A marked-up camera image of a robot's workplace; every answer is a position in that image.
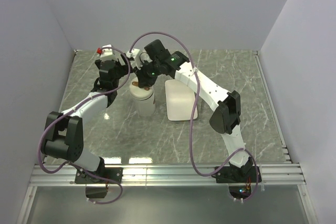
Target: purple cable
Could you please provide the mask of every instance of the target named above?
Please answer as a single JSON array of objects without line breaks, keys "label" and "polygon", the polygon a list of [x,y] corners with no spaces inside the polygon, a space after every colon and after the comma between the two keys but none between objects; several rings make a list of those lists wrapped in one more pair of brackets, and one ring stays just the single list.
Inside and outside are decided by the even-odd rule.
[{"label": "purple cable", "polygon": [[[174,40],[175,40],[177,43],[179,43],[179,44],[183,47],[183,49],[186,51],[186,53],[188,54],[188,57],[189,57],[189,60],[190,60],[190,63],[191,63],[192,68],[193,68],[193,69],[195,68],[195,64],[194,64],[193,57],[191,56],[189,50],[185,47],[185,45],[184,45],[179,39],[177,39],[176,37],[174,37],[174,36],[172,36],[172,35],[170,35],[170,34],[167,34],[167,33],[163,33],[163,32],[161,32],[161,31],[150,31],[150,32],[148,32],[148,33],[145,33],[145,34],[141,35],[139,38],[137,38],[137,39],[133,42],[133,44],[132,44],[132,46],[131,46],[129,52],[132,52],[132,49],[134,48],[135,44],[136,44],[141,38],[143,38],[143,37],[145,37],[145,36],[147,36],[147,35],[151,35],[151,34],[161,34],[161,35],[165,35],[165,36],[168,36],[168,37],[174,39]],[[254,157],[252,156],[251,152],[249,152],[249,151],[246,150],[245,148],[240,148],[240,149],[237,149],[236,151],[234,151],[234,152],[233,152],[233,153],[232,153],[232,154],[231,154],[231,155],[230,155],[230,156],[229,156],[229,157],[222,163],[222,165],[221,165],[218,169],[216,169],[215,171],[213,171],[213,172],[211,172],[211,173],[203,174],[203,173],[201,173],[201,172],[197,169],[196,164],[195,164],[195,161],[194,161],[194,154],[193,154],[193,125],[194,125],[194,114],[195,114],[195,111],[196,111],[196,107],[197,107],[198,99],[199,99],[199,97],[200,97],[200,95],[199,95],[200,93],[199,93],[199,92],[200,92],[201,84],[200,84],[200,82],[199,82],[199,78],[198,78],[198,75],[197,75],[197,71],[195,71],[194,74],[195,74],[195,78],[196,78],[196,82],[197,82],[197,91],[196,91],[195,102],[194,102],[193,109],[192,109],[192,112],[191,112],[191,117],[190,117],[189,154],[190,154],[190,161],[191,161],[191,164],[192,164],[192,166],[193,166],[195,172],[196,172],[197,174],[199,174],[200,176],[203,176],[203,177],[212,176],[212,175],[218,173],[219,170],[222,169],[222,168],[229,162],[229,160],[230,160],[236,153],[241,152],[241,151],[245,151],[245,152],[252,158],[252,161],[253,161],[254,166],[255,166],[255,168],[256,168],[256,174],[257,174],[257,178],[258,178],[258,168],[257,168],[257,163],[256,163]],[[254,195],[254,193],[255,193],[255,191],[257,190],[257,188],[258,188],[258,179],[257,179],[257,181],[256,181],[256,187],[255,187],[255,189],[252,191],[251,195],[250,195],[249,197],[247,197],[245,200],[250,199],[250,198]]]},{"label": "purple cable", "polygon": [[[119,49],[117,48],[114,48],[114,47],[103,47],[102,49],[113,49],[117,52],[119,52],[123,57],[124,59],[126,60],[127,62],[127,65],[128,65],[128,74],[127,74],[127,77],[125,79],[125,81],[122,83],[122,85],[118,86],[116,89],[113,89],[113,90],[110,90],[110,91],[107,91],[107,92],[104,92],[104,93],[99,93],[99,94],[95,94],[92,96],[92,98],[87,98],[85,100],[83,100],[82,102],[80,102],[76,107],[75,107],[75,110],[78,110],[79,108],[81,108],[85,103],[87,103],[88,101],[96,98],[96,97],[100,97],[102,95],[106,95],[106,94],[110,94],[110,93],[113,93],[115,91],[117,91],[118,89],[120,89],[122,86],[124,86],[126,84],[126,82],[128,81],[129,77],[130,77],[130,74],[131,74],[131,64],[128,60],[128,58],[126,57],[125,53],[123,53],[122,51],[120,51]],[[65,165],[65,164],[68,164],[69,162],[68,161],[65,161],[63,162],[57,169],[55,170],[48,170],[44,165],[43,165],[43,161],[42,161],[42,158],[41,158],[41,147],[42,147],[42,142],[44,140],[44,138],[46,137],[47,135],[47,132],[56,124],[58,123],[59,121],[61,121],[63,118],[67,117],[68,115],[74,113],[74,110],[70,110],[69,112],[65,113],[64,115],[60,116],[58,119],[54,120],[48,127],[46,127],[46,129],[43,131],[43,134],[39,140],[39,143],[38,143],[38,149],[37,149],[37,160],[38,160],[38,165],[40,166],[40,168],[45,172],[45,173],[48,173],[48,174],[53,174],[53,173],[56,173],[58,172],[59,170],[61,170],[61,168]],[[102,177],[98,177],[94,174],[91,174],[90,172],[84,170],[87,174],[89,174],[90,176],[93,175],[93,177],[95,178],[98,178],[98,179],[102,179],[102,180],[105,180],[105,181],[109,181],[111,183],[115,183],[117,184],[118,186],[120,186],[121,190],[120,190],[120,194],[119,196],[114,199],[114,200],[111,200],[111,201],[107,201],[107,202],[101,202],[101,203],[98,203],[97,204],[108,204],[108,203],[112,203],[112,202],[115,202],[117,199],[120,198],[121,194],[122,194],[122,186],[120,185],[120,183],[118,183],[117,181],[114,181],[114,180],[111,180],[111,179],[107,179],[107,178],[102,178]]]}]

